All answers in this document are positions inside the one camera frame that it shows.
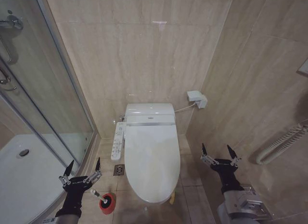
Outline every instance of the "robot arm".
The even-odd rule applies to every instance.
[[[264,203],[251,186],[244,187],[236,179],[234,172],[238,169],[238,158],[235,151],[229,146],[231,160],[213,159],[208,156],[202,144],[201,160],[219,174],[225,198],[218,208],[218,214],[223,224],[258,223],[255,220],[271,219]]]
[[[67,192],[63,207],[56,213],[55,218],[44,220],[44,224],[77,224],[81,217],[81,200],[83,193],[101,177],[100,158],[96,163],[95,172],[91,176],[80,176],[68,179],[73,168],[74,160],[66,168],[63,176],[59,176],[63,189]]]

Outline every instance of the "toilet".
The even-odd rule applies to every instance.
[[[125,112],[125,170],[142,200],[163,203],[180,174],[175,114],[170,103],[128,104]]]

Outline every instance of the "power cord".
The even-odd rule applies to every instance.
[[[185,108],[182,108],[182,109],[179,109],[179,110],[175,110],[174,112],[179,112],[179,111],[185,110],[185,109],[187,109],[187,108],[189,108],[189,107],[194,106],[195,104],[196,104],[196,102],[194,102],[192,105],[187,106],[187,107],[185,107]]]

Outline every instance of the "bidet control panel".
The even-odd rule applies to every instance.
[[[114,143],[112,145],[111,160],[118,161],[121,158],[121,150],[124,144],[126,122],[118,122],[115,127]]]

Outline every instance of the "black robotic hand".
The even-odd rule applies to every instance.
[[[90,189],[92,185],[101,177],[100,158],[96,163],[95,172],[91,176],[80,176],[68,179],[73,168],[74,160],[66,168],[63,176],[59,179],[62,182],[63,189],[67,192],[63,207],[56,213],[56,217],[65,214],[75,214],[81,217],[81,200],[84,192]]]
[[[238,169],[237,162],[241,160],[241,158],[237,158],[235,151],[232,150],[229,145],[227,145],[227,147],[232,161],[229,159],[211,158],[208,156],[205,146],[202,143],[201,160],[219,174],[222,183],[222,193],[229,190],[244,190],[234,175],[234,172]]]

